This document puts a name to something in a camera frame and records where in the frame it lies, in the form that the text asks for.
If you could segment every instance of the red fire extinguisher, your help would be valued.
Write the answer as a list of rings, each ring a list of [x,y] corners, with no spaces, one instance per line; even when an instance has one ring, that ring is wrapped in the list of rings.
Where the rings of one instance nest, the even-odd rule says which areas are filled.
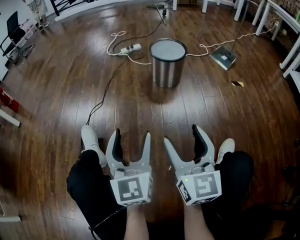
[[[0,101],[13,110],[14,112],[18,112],[19,103],[13,99],[10,95],[8,95],[1,87],[0,87]]]

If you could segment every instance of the knee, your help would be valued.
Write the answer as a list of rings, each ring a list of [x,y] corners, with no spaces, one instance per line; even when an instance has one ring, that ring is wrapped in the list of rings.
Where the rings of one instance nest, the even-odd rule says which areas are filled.
[[[222,163],[224,163],[224,166],[227,166],[228,168],[230,167],[233,171],[241,172],[241,174],[244,174],[249,178],[252,178],[255,173],[252,157],[243,151],[226,153]]]

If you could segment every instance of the white shoe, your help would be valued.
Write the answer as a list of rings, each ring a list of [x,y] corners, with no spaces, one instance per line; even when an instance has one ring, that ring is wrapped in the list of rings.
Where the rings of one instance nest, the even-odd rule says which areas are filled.
[[[84,125],[81,128],[81,139],[83,142],[84,150],[94,150],[99,157],[99,163],[101,167],[105,167],[107,165],[107,159],[105,154],[101,151],[98,138],[94,130],[89,125]]]
[[[224,159],[224,155],[227,152],[233,153],[235,151],[235,141],[232,138],[227,138],[220,146],[218,152],[218,158],[216,160],[216,165],[220,164]]]

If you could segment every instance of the white baseboard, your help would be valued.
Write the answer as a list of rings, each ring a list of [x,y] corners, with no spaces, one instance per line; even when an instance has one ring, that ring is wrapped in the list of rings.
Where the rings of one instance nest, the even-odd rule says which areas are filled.
[[[57,21],[63,20],[67,17],[84,12],[89,9],[93,9],[93,8],[96,8],[99,6],[105,6],[105,5],[109,5],[109,4],[113,4],[113,3],[125,2],[125,1],[133,1],[133,0],[98,0],[98,1],[94,1],[94,2],[85,3],[82,5],[74,6],[73,8],[69,8],[64,12],[61,12],[60,16],[55,17],[54,20],[57,22]],[[214,2],[214,3],[217,2],[217,0],[208,0],[208,1]],[[231,6],[231,7],[235,6],[235,4],[231,0],[221,0],[220,3],[223,5]]]

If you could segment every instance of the black office chair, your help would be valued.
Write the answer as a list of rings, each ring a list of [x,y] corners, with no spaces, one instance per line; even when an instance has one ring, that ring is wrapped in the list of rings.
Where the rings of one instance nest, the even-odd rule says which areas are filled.
[[[16,11],[14,14],[11,15],[11,17],[6,21],[6,26],[8,30],[8,35],[3,40],[3,42],[0,44],[0,49],[3,52],[2,56],[6,56],[8,60],[12,63],[17,63],[20,56],[27,57],[30,51],[35,46],[34,43],[29,45],[23,45],[22,47],[18,47],[17,44],[23,38],[26,34],[26,32],[20,28],[19,22],[18,22],[18,12]],[[9,46],[4,50],[2,48],[2,45],[7,40],[7,38],[11,39],[11,43]]]

